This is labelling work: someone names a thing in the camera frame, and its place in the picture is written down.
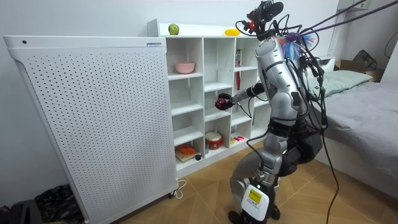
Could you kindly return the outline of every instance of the white wall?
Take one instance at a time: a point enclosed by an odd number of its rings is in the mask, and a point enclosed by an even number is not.
[[[393,0],[372,0],[369,10],[376,9]],[[349,12],[346,19],[358,16],[363,12]],[[389,59],[384,56],[384,48],[388,40],[398,31],[398,6],[392,6],[381,12],[359,19],[347,25],[345,28],[347,32],[340,39],[343,44],[341,51],[341,58],[352,60],[360,50],[367,51],[374,57],[379,65],[379,68],[386,68]],[[397,42],[398,35],[396,35],[387,48],[388,56],[391,55],[392,50]]]
[[[156,18],[174,23],[234,26],[235,21],[245,19],[259,3],[260,0],[2,0],[0,36],[143,37],[146,23]],[[283,3],[283,14],[291,15],[290,25],[301,21],[307,27],[335,13],[338,0]],[[320,33],[321,44],[314,50],[315,55],[326,55],[331,33],[332,30]],[[0,206],[10,206],[66,183],[22,78],[0,40]]]

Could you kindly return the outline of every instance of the green apple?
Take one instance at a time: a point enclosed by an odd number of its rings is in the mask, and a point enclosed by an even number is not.
[[[169,25],[170,35],[178,35],[178,32],[180,32],[180,28],[177,25],[175,24]]]

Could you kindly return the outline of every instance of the yellow label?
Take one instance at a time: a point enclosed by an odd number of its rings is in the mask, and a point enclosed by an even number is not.
[[[250,190],[249,198],[256,203],[260,203],[261,194],[257,193],[255,190],[252,189],[252,190]]]

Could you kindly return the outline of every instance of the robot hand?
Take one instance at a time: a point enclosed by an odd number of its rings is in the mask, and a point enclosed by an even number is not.
[[[226,93],[220,93],[218,95],[218,100],[215,103],[215,106],[219,110],[228,110],[233,107],[235,104],[231,101],[232,96]]]

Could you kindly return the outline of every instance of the pink bowl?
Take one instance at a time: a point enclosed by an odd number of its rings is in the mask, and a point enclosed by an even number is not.
[[[181,74],[189,74],[193,72],[195,62],[179,62],[175,64],[175,69]]]

